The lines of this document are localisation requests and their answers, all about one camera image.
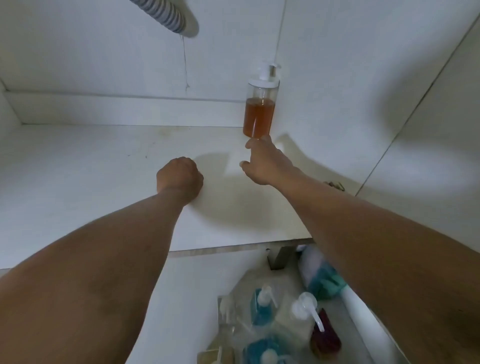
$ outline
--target fist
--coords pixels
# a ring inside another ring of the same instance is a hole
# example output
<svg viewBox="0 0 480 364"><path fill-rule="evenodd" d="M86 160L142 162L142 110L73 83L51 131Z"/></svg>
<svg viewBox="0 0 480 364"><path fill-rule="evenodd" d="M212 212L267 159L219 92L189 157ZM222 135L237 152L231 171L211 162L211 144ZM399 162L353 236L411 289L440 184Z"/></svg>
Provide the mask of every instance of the fist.
<svg viewBox="0 0 480 364"><path fill-rule="evenodd" d="M297 171L285 154L277 149L269 135L260 139L250 139L245 145L252 151L250 162L240 162L245 174L257 184L269 184L274 187L286 174Z"/></svg>
<svg viewBox="0 0 480 364"><path fill-rule="evenodd" d="M185 198L185 204L198 196L203 185L204 177L198 171L197 165L186 157L172 159L156 174L156 191L179 191Z"/></svg>

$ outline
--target red bottle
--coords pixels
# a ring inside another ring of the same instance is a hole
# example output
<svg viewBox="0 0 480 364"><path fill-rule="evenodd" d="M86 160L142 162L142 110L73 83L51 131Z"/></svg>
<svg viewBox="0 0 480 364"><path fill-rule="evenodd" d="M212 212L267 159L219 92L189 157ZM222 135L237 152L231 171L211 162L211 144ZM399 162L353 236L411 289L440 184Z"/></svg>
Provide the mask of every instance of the red bottle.
<svg viewBox="0 0 480 364"><path fill-rule="evenodd" d="M250 138L261 138L270 134L280 83L276 77L277 67L275 63L263 63L260 74L248 81L243 133Z"/></svg>

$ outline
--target forearm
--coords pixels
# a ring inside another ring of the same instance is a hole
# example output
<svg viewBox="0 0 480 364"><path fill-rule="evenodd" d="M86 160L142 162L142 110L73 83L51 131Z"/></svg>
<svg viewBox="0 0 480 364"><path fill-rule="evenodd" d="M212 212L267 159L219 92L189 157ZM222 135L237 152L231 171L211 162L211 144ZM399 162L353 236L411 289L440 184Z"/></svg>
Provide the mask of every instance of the forearm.
<svg viewBox="0 0 480 364"><path fill-rule="evenodd" d="M27 362L18 356L33 353L48 363L124 362L168 254L184 205L180 194L164 190L95 220L4 276L3 358Z"/></svg>
<svg viewBox="0 0 480 364"><path fill-rule="evenodd" d="M454 363L456 354L478 358L472 330L480 317L480 297L472 290L480 286L477 253L300 172L277 187L413 363Z"/></svg>

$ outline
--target amber liquid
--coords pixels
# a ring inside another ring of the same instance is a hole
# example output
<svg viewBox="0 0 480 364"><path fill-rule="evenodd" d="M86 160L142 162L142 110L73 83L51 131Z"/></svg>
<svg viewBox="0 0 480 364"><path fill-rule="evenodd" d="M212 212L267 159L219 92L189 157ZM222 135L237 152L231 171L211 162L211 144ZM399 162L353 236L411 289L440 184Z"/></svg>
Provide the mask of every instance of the amber liquid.
<svg viewBox="0 0 480 364"><path fill-rule="evenodd" d="M245 105L243 133L250 138L261 138L270 133L275 102L269 98L252 97Z"/></svg>

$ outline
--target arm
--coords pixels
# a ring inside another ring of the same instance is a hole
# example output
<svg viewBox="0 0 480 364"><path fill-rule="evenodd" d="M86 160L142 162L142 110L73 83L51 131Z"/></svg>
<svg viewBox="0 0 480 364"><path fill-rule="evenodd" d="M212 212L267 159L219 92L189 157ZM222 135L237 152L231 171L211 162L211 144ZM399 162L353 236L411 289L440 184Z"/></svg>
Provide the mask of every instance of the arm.
<svg viewBox="0 0 480 364"><path fill-rule="evenodd" d="M0 279L2 363L124 363L183 207L203 185L188 158L158 194L64 236Z"/></svg>
<svg viewBox="0 0 480 364"><path fill-rule="evenodd" d="M412 364L480 363L480 254L306 176L269 137L246 147L247 176L287 198Z"/></svg>

